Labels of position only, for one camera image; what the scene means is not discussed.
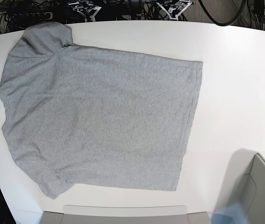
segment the gray t-shirt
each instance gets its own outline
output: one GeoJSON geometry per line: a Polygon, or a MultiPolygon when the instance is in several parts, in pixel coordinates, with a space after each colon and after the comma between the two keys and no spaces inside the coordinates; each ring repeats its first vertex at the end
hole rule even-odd
{"type": "Polygon", "coordinates": [[[0,83],[3,133],[45,195],[85,183],[176,190],[202,62],[73,44],[57,22],[25,30],[0,83]]]}

